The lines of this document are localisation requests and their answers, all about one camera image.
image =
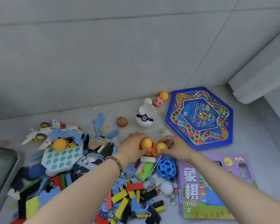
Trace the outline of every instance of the purple box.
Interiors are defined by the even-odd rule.
[[[236,153],[202,154],[245,182],[257,187],[246,155]],[[196,219],[234,219],[230,211],[198,173],[196,168],[178,160],[177,170],[179,214],[181,216]]]

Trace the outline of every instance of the pink ball with red spots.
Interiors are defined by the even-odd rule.
[[[156,106],[161,106],[161,105],[163,104],[162,98],[156,97],[156,98],[153,100],[153,104],[156,105]]]

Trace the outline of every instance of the brown toy animal head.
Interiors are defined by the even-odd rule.
[[[118,125],[119,127],[125,127],[125,126],[127,125],[127,119],[124,118],[124,117],[119,117],[119,118],[117,119],[117,125]]]

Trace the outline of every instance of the toy airplane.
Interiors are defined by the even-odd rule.
[[[38,150],[44,150],[46,149],[49,145],[51,145],[51,141],[49,138],[49,135],[52,133],[54,129],[68,129],[68,130],[80,130],[79,127],[76,126],[71,126],[71,125],[65,125],[61,123],[60,121],[57,121],[57,119],[52,119],[52,126],[49,126],[49,123],[41,123],[41,128],[38,130],[35,129],[30,129],[29,134],[27,134],[26,139],[21,143],[21,145],[25,145],[30,141],[36,141],[45,139],[46,140],[41,144],[41,146],[38,148]]]

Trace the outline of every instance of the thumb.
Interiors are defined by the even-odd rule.
[[[158,154],[166,154],[166,155],[171,155],[173,154],[173,150],[172,149],[159,149],[157,150]]]
[[[150,150],[149,148],[145,148],[145,149],[140,150],[140,155],[144,156],[146,153],[149,152],[149,150]]]

